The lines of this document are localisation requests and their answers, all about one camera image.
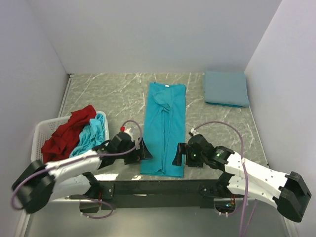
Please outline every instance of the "folded blue cloth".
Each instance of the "folded blue cloth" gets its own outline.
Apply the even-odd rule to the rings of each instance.
[[[104,116],[97,114],[95,118],[91,118],[79,135],[79,143],[71,152],[69,157],[75,157],[85,153],[91,148],[100,145],[105,141],[104,133]]]
[[[203,89],[206,103],[233,107],[249,106],[244,73],[205,72]]]
[[[185,85],[150,83],[143,139],[153,159],[142,160],[141,174],[183,177],[172,162],[179,142],[185,141]]]

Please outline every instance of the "white wall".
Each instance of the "white wall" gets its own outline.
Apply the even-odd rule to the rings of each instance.
[[[271,167],[300,173],[314,195],[297,224],[301,237],[316,234],[315,26],[315,0],[283,0],[245,71]]]
[[[13,236],[11,185],[30,163],[35,125],[58,115],[67,74],[25,0],[0,1],[0,236]]]
[[[281,0],[28,0],[68,73],[244,71]]]

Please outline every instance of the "wire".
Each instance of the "wire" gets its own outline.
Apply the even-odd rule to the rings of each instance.
[[[99,192],[99,198],[98,198],[99,201],[101,201],[101,197],[102,197],[102,192],[100,191],[100,192]]]
[[[82,197],[82,198],[84,198],[84,199],[97,202],[97,203],[99,203],[99,204],[104,204],[104,205],[108,206],[108,207],[111,209],[111,211],[110,211],[108,214],[104,215],[104,216],[90,216],[90,215],[88,215],[88,214],[86,214],[86,213],[82,213],[83,216],[85,216],[85,217],[87,217],[87,218],[90,218],[90,219],[103,219],[103,218],[107,218],[107,217],[109,217],[109,216],[112,215],[112,213],[113,213],[113,211],[114,211],[114,208],[113,208],[113,206],[112,206],[111,204],[109,204],[109,203],[107,203],[107,202],[105,202],[105,201],[101,201],[101,200],[97,200],[97,199],[92,199],[92,198],[86,197],[86,196],[84,196],[84,195],[79,195],[79,196]]]
[[[127,153],[129,153],[129,152],[135,150],[136,147],[139,146],[139,144],[140,144],[140,142],[142,141],[142,138],[143,138],[142,128],[140,127],[140,125],[139,125],[138,122],[136,122],[136,121],[134,121],[134,120],[132,120],[132,119],[129,119],[129,120],[125,121],[122,126],[125,126],[125,124],[127,124],[128,122],[133,122],[134,124],[136,124],[137,127],[138,127],[138,129],[139,129],[139,132],[140,132],[140,138],[139,138],[139,140],[137,141],[137,143],[135,144],[135,146],[134,146],[132,149],[130,149],[130,150],[126,151],[126,152],[122,152],[122,153],[114,153],[114,154],[104,153],[104,154],[89,155],[89,156],[86,156],[86,157],[81,157],[81,158],[79,158],[79,159],[74,159],[74,158],[72,158],[72,159],[69,159],[69,162],[66,162],[66,163],[64,163],[64,164],[57,165],[57,166],[53,166],[53,167],[51,167],[51,168],[47,168],[47,169],[43,169],[43,170],[37,171],[37,172],[35,172],[34,174],[32,174],[32,175],[30,175],[29,177],[27,177],[25,180],[23,180],[23,181],[15,188],[15,190],[13,191],[11,200],[10,200],[11,207],[12,207],[13,209],[15,209],[15,210],[22,210],[22,209],[24,209],[24,207],[18,207],[18,206],[16,206],[16,204],[15,204],[15,202],[14,202],[15,197],[16,197],[17,193],[19,192],[19,190],[21,189],[21,187],[22,187],[24,184],[26,184],[28,181],[30,181],[31,179],[33,179],[33,178],[35,178],[35,177],[37,177],[37,176],[39,176],[39,175],[41,175],[41,174],[48,173],[48,172],[50,172],[50,171],[52,171],[52,170],[55,170],[55,169],[58,169],[58,168],[61,168],[61,167],[64,167],[64,166],[67,166],[67,165],[70,165],[70,164],[77,163],[77,162],[82,161],[82,160],[84,160],[84,159],[95,158],[95,157],[122,156],[122,155],[125,155],[125,154],[127,154]],[[107,206],[109,205],[109,204],[106,203],[106,202],[99,201],[99,200],[96,200],[96,199],[92,199],[92,201],[97,201],[98,203],[101,202],[102,204],[105,204],[105,205],[107,205]]]
[[[248,223],[247,223],[246,228],[245,228],[245,230],[244,230],[244,232],[243,232],[243,235],[242,235],[243,237],[246,236],[246,233],[247,233],[247,231],[248,231],[248,227],[249,227],[249,225],[250,225],[251,219],[252,219],[253,214],[255,213],[255,210],[256,210],[256,208],[257,208],[257,202],[258,202],[258,200],[255,199],[255,203],[254,203],[254,205],[253,205],[252,212],[251,212],[251,214],[250,214]]]
[[[241,143],[241,149],[240,149],[240,159],[243,161],[243,153],[244,153],[244,144],[243,144],[243,138],[242,138],[242,135],[240,134],[240,132],[234,128],[233,126],[231,126],[230,124],[226,123],[226,122],[221,122],[221,121],[210,121],[210,122],[205,122],[205,123],[202,123],[201,125],[197,126],[194,128],[194,130],[197,130],[198,128],[202,127],[202,126],[205,126],[207,124],[211,124],[211,123],[220,123],[220,124],[223,124],[223,125],[226,125],[228,127],[230,127],[232,130],[234,130],[238,137],[240,138],[240,143]],[[245,173],[245,180],[246,180],[246,187],[245,187],[245,195],[243,197],[243,200],[242,200],[242,212],[241,212],[241,218],[240,218],[240,227],[239,227],[239,236],[241,237],[242,235],[245,235],[245,232],[242,234],[242,226],[243,226],[243,220],[244,220],[244,216],[245,216],[245,210],[246,210],[246,205],[247,205],[247,198],[248,198],[248,186],[249,186],[249,180],[248,180],[248,173],[247,173],[247,170],[246,170],[246,166],[244,164],[244,162],[242,163],[242,168],[243,168],[243,171]],[[230,213],[229,215],[232,215],[234,213],[236,213],[240,207],[239,206],[238,208],[235,209],[235,211],[233,211],[232,213]]]
[[[232,194],[232,196],[231,196],[231,203],[233,205],[235,205],[235,200],[236,200],[236,196],[235,196],[235,194]]]

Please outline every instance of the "marble surface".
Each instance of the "marble surface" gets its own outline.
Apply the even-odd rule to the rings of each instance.
[[[225,121],[234,126],[244,139],[244,156],[260,165],[267,161],[249,108],[208,105],[204,102],[202,73],[158,74],[74,74],[61,116],[91,104],[107,115],[110,138],[119,132],[122,123],[134,119],[144,125],[147,92],[150,82],[184,84],[186,86],[186,141],[188,132],[206,121]],[[198,130],[214,146],[223,145],[240,153],[240,140],[233,130],[221,124],[211,124]],[[221,171],[204,165],[185,167],[183,179],[217,179]],[[113,165],[94,172],[98,180],[166,180],[178,179],[139,174],[139,164]]]

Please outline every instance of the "metal bracket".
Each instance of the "metal bracket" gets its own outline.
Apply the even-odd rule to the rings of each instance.
[[[102,192],[102,199],[104,199],[104,200],[113,199],[114,183],[112,183],[112,182],[102,183],[101,184],[101,192]]]

